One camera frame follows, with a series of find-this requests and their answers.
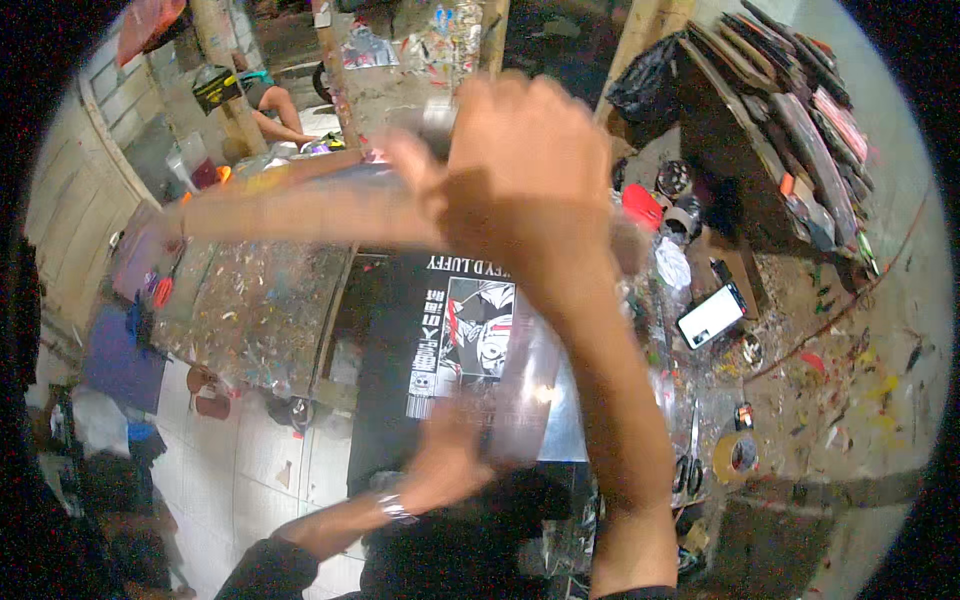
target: barcode print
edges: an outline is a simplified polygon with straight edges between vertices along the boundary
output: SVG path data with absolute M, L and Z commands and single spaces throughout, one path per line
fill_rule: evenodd
M 407 395 L 407 417 L 411 419 L 429 419 L 433 412 L 434 398 L 432 396 Z

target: silver bracelet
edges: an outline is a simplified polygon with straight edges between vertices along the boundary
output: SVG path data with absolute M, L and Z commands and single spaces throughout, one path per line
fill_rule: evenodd
M 408 513 L 407 509 L 403 508 L 403 505 L 397 501 L 398 498 L 400 498 L 400 496 L 395 493 L 384 494 L 380 496 L 376 503 L 379 505 L 380 510 L 383 511 L 383 514 L 391 521 L 400 523 L 401 525 L 413 525 L 419 521 L 418 518 Z

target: black plastic bag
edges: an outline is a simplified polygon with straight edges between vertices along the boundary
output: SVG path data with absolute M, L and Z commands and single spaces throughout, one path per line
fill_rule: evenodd
M 607 100 L 624 119 L 633 123 L 674 123 L 680 119 L 675 58 L 683 50 L 679 40 L 684 37 L 685 32 L 677 32 L 661 39 L 638 55 L 611 84 Z

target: smartphone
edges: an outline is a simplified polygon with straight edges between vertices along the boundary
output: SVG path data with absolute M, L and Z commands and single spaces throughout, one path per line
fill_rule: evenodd
M 732 281 L 677 320 L 684 341 L 695 350 L 747 314 L 747 303 Z

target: scissors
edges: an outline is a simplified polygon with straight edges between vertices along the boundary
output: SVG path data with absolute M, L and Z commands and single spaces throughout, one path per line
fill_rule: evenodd
M 677 461 L 673 475 L 673 493 L 686 488 L 686 495 L 693 498 L 704 483 L 704 463 L 697 458 L 697 442 L 700 437 L 700 401 L 693 400 L 693 422 L 690 424 L 690 449 Z

